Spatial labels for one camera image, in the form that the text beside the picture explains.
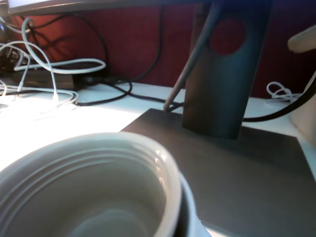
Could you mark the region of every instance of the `monitor stand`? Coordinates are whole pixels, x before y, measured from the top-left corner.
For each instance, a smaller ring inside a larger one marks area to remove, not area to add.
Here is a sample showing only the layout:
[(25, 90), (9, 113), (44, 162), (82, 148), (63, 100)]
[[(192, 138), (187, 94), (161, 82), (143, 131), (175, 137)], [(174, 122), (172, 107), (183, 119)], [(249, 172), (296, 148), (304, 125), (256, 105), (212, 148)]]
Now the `monitor stand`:
[(242, 127), (237, 140), (211, 138), (181, 121), (150, 109), (123, 131), (172, 153), (206, 226), (228, 236), (316, 236), (316, 183), (295, 137)]

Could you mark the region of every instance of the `white cable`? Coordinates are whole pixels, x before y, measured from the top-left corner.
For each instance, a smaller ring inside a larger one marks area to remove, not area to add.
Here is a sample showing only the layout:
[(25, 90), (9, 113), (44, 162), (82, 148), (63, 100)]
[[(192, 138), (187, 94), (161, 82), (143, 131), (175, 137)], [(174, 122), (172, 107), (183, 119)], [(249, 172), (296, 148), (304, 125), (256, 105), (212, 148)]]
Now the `white cable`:
[(6, 92), (8, 91), (8, 87), (2, 80), (0, 80), (0, 83), (3, 85), (3, 93), (2, 93), (2, 97), (3, 97), (6, 95)]
[[(14, 28), (14, 27), (12, 27), (12, 26), (9, 26), (9, 25), (7, 25), (7, 22), (2, 18), (2, 17), (0, 17), (0, 21), (2, 21), (3, 23), (4, 23), (4, 25), (8, 28), (8, 29), (10, 29), (10, 30), (12, 30), (12, 31), (14, 31), (14, 32), (16, 32), (16, 33), (22, 33), (22, 31), (20, 31), (20, 30), (17, 30), (16, 28)], [(27, 29), (25, 32), (26, 33), (29, 33), (31, 30), (30, 29)]]
[[(28, 39), (27, 39), (27, 36), (26, 36), (26, 33), (25, 33), (25, 30), (26, 30), (26, 27), (27, 27), (27, 24), (28, 22), (32, 21), (31, 18), (26, 18), (25, 21), (23, 22), (22, 24), (22, 38), (23, 38), (23, 41), (25, 43), (28, 42)], [(94, 67), (94, 68), (89, 68), (89, 69), (74, 69), (74, 70), (65, 70), (65, 69), (57, 69), (57, 68), (50, 68), (48, 67), (47, 64), (45, 64), (35, 53), (34, 51), (31, 49), (31, 47), (29, 45), (25, 45), (28, 52), (31, 54), (31, 56), (34, 58), (34, 60), (39, 64), (41, 65), (43, 68), (45, 68), (46, 70), (48, 71), (51, 71), (51, 72), (54, 72), (54, 73), (58, 73), (58, 74), (85, 74), (85, 73), (92, 73), (92, 72), (96, 72), (96, 71), (99, 71), (101, 69), (104, 69), (106, 64), (105, 62), (99, 60), (99, 59), (92, 59), (92, 58), (85, 58), (85, 59), (77, 59), (76, 62), (94, 62), (94, 63), (98, 63), (100, 64), (100, 66), (98, 67)]]
[[(51, 63), (51, 66), (55, 66), (55, 67), (58, 67), (58, 66), (64, 66), (64, 65), (69, 65), (69, 64), (74, 64), (74, 63), (87, 63), (87, 62), (92, 62), (92, 63), (95, 63), (96, 61), (95, 60), (98, 60), (98, 59), (93, 59), (93, 58), (81, 58), (81, 59), (74, 59), (74, 60), (69, 60), (69, 61), (63, 61), (63, 62), (57, 62), (57, 63)], [(43, 66), (40, 65), (40, 64), (31, 64), (29, 66), (29, 69), (36, 69), (36, 68), (42, 68)], [(22, 71), (22, 70), (25, 70), (26, 66), (18, 66), (17, 64), (17, 67), (14, 68), (15, 71)]]
[(22, 90), (22, 87), (23, 87), (23, 83), (24, 83), (25, 77), (26, 77), (26, 74), (27, 74), (27, 72), (28, 72), (28, 66), (29, 66), (30, 63), (31, 63), (31, 59), (30, 59), (30, 57), (27, 55), (27, 53), (26, 53), (25, 51), (23, 51), (22, 49), (20, 49), (20, 48), (18, 48), (18, 47), (12, 46), (12, 44), (15, 44), (16, 42), (17, 42), (17, 41), (10, 42), (10, 43), (7, 43), (7, 44), (0, 43), (0, 45), (2, 45), (2, 47), (0, 48), (0, 51), (3, 50), (3, 49), (6, 48), (6, 47), (10, 47), (10, 48), (14, 48), (14, 49), (20, 51), (20, 52), (21, 52), (21, 55), (25, 54), (25, 56), (27, 57), (27, 59), (28, 59), (28, 64), (27, 64), (27, 67), (24, 69), (25, 71), (24, 71), (24, 73), (23, 73), (21, 82), (20, 82), (20, 84), (19, 84), (19, 87), (20, 87), (20, 88), (18, 89), (18, 91), (21, 91), (21, 90)]
[[(13, 42), (9, 42), (9, 43), (6, 43), (6, 44), (1, 44), (1, 43), (0, 43), (0, 45), (2, 45), (2, 47), (0, 47), (0, 51), (2, 51), (4, 48), (6, 48), (6, 47), (8, 47), (8, 46), (11, 46), (12, 44), (18, 44), (18, 43), (25, 44), (25, 45), (27, 45), (28, 47), (32, 46), (32, 47), (36, 48), (36, 49), (44, 56), (45, 60), (47, 61), (48, 65), (49, 65), (48, 68), (50, 68), (50, 69), (52, 68), (52, 66), (50, 65), (50, 61), (49, 61), (47, 55), (44, 53), (44, 51), (43, 51), (40, 47), (38, 47), (37, 45), (35, 45), (35, 44), (33, 44), (33, 43), (30, 43), (30, 42), (13, 41)], [(27, 64), (27, 67), (26, 67), (26, 69), (25, 69), (25, 72), (24, 72), (24, 74), (23, 74), (23, 76), (22, 76), (22, 80), (21, 80), (21, 82), (20, 82), (18, 91), (21, 91), (21, 89), (22, 89), (22, 86), (23, 86), (23, 83), (24, 83), (24, 80), (25, 80), (25, 77), (26, 77), (26, 73), (27, 73), (28, 68), (29, 68), (29, 65), (30, 65), (30, 63), (31, 63), (31, 59), (30, 59), (30, 57), (29, 57), (26, 53), (25, 53), (25, 56), (28, 58), (28, 64)], [(49, 70), (49, 71), (50, 71), (50, 74), (51, 74), (51, 78), (52, 78), (52, 82), (53, 82), (53, 88), (54, 88), (53, 100), (54, 100), (54, 102), (55, 102), (56, 104), (58, 104), (59, 98), (58, 98), (58, 94), (57, 94), (57, 87), (56, 87), (55, 75), (54, 75), (54, 73), (53, 73), (52, 70)]]
[[(270, 87), (272, 85), (276, 85), (280, 87), (280, 89), (272, 92), (270, 90)], [(271, 95), (271, 99), (268, 99), (264, 102), (266, 105), (271, 105), (271, 103), (274, 102), (289, 102), (290, 104), (292, 104), (295, 100), (302, 96), (302, 93), (293, 94), (290, 89), (285, 88), (281, 83), (277, 81), (272, 81), (267, 85), (267, 92)]]
[[(8, 91), (17, 91), (17, 86), (13, 86), (13, 85), (7, 85), (7, 90)], [(25, 90), (36, 90), (38, 92), (49, 92), (49, 93), (52, 93), (54, 92), (54, 89), (51, 89), (51, 88), (39, 88), (39, 87), (24, 87)], [(62, 107), (62, 106), (66, 106), (68, 104), (71, 104), (73, 103), (74, 101), (76, 101), (79, 97), (79, 94), (75, 91), (71, 91), (71, 90), (60, 90), (58, 89), (57, 90), (58, 93), (61, 93), (61, 94), (66, 94), (66, 95), (70, 95), (69, 98), (65, 99), (64, 101), (60, 102), (57, 107)]]

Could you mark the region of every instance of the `metal stand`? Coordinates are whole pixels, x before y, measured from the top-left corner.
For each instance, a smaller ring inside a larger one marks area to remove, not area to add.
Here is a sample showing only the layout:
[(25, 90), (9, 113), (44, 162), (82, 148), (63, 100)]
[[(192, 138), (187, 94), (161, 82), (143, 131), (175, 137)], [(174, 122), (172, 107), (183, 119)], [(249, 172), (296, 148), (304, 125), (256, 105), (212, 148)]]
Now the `metal stand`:
[[(215, 1), (202, 31), (196, 28), (206, 14), (198, 12), (192, 41), (195, 47), (178, 80), (180, 83), (175, 86), (176, 90), (180, 89), (189, 75), (182, 122), (185, 128), (215, 137), (237, 138), (259, 62), (271, 4), (272, 0)], [(214, 23), (228, 18), (242, 21), (247, 35), (236, 52), (222, 56), (209, 47), (205, 34), (209, 38)]]
[(295, 137), (242, 127), (237, 140), (212, 138), (181, 119), (151, 109), (123, 131), (171, 152), (206, 226), (227, 236), (316, 236), (316, 184)]

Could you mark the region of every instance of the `beige object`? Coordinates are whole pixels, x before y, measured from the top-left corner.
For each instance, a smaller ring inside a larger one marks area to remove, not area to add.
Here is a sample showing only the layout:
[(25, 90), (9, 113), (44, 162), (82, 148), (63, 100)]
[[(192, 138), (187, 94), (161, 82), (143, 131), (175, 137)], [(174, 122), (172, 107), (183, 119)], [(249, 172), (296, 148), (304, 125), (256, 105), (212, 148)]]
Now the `beige object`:
[[(316, 48), (316, 25), (293, 36), (288, 41), (288, 47), (295, 53), (302, 53)], [(305, 91), (310, 87), (316, 77), (313, 74)], [(292, 122), (297, 129), (314, 145), (316, 145), (316, 95), (306, 104), (292, 113)]]
[[(305, 88), (310, 87), (316, 77), (316, 72)], [(292, 123), (310, 142), (316, 146), (316, 95), (306, 104), (299, 107), (292, 113)]]
[(294, 53), (303, 53), (316, 48), (316, 25), (298, 33), (288, 41), (288, 48)]

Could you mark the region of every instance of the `mug rim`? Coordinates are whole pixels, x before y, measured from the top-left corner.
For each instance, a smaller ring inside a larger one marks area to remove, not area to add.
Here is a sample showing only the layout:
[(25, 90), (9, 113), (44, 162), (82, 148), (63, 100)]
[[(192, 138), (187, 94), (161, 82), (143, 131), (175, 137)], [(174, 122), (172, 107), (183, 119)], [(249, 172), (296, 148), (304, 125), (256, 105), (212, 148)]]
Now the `mug rim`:
[(45, 153), (49, 153), (54, 149), (61, 150), (62, 147), (66, 147), (67, 145), (73, 145), (77, 142), (82, 140), (92, 140), (95, 139), (96, 141), (109, 141), (109, 140), (124, 140), (133, 144), (142, 145), (146, 147), (150, 151), (160, 151), (156, 153), (157, 156), (160, 157), (160, 160), (164, 163), (164, 168), (167, 174), (169, 175), (169, 183), (170, 187), (168, 193), (166, 193), (166, 205), (163, 216), (161, 218), (160, 225), (155, 233), (155, 237), (160, 236), (172, 236), (177, 222), (178, 216), (180, 212), (180, 204), (182, 199), (182, 186), (180, 181), (179, 169), (178, 166), (173, 158), (173, 156), (164, 148), (161, 144), (154, 141), (151, 138), (145, 137), (143, 135), (129, 133), (129, 132), (118, 132), (118, 133), (95, 133), (95, 134), (87, 134), (79, 137), (73, 137), (66, 140), (62, 140), (43, 148), (40, 148), (30, 154), (27, 154), (21, 159), (18, 159), (16, 162), (12, 163), (8, 167), (6, 167), (3, 171), (0, 172), (0, 188), (1, 186), (6, 183), (10, 182), (10, 180), (14, 180), (14, 174), (23, 170), (25, 166), (30, 166), (34, 164), (34, 162), (38, 161), (42, 158)]

